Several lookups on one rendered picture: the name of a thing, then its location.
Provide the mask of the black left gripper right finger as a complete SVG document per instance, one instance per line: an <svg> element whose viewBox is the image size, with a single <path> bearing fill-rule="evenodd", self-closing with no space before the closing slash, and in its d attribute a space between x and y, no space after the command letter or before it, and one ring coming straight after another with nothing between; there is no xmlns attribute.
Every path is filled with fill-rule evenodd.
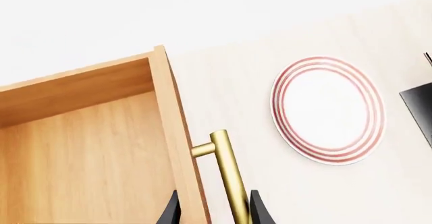
<svg viewBox="0 0 432 224"><path fill-rule="evenodd" d="M249 204L252 224L276 224L265 207L258 190L250 191Z"/></svg>

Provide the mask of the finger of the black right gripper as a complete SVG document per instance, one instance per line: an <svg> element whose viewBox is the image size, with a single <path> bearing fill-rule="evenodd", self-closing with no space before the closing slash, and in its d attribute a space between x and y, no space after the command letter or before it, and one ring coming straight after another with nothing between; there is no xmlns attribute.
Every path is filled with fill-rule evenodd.
<svg viewBox="0 0 432 224"><path fill-rule="evenodd" d="M399 95L432 148L432 82L404 90Z"/></svg>

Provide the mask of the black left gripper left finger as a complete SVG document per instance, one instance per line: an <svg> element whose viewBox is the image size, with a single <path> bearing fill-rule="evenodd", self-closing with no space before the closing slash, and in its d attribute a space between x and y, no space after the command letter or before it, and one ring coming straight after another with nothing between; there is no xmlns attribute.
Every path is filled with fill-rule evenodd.
<svg viewBox="0 0 432 224"><path fill-rule="evenodd" d="M174 190L156 224L180 224L181 214L178 191Z"/></svg>

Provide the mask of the light wooden drawer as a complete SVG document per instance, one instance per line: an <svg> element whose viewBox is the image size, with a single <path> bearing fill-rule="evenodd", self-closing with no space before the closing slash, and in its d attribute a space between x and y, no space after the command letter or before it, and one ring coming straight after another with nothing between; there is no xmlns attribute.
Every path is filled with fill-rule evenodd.
<svg viewBox="0 0 432 224"><path fill-rule="evenodd" d="M163 46L0 86L0 224L211 218Z"/></svg>

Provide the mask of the white plate with red rings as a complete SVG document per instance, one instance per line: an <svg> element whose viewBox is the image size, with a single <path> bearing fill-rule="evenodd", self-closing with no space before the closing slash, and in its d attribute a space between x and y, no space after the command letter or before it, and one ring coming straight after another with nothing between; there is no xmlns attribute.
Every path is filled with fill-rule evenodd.
<svg viewBox="0 0 432 224"><path fill-rule="evenodd" d="M271 88L270 108L282 138L324 165L362 161L384 134L376 85L361 69L334 57L307 57L283 68Z"/></svg>

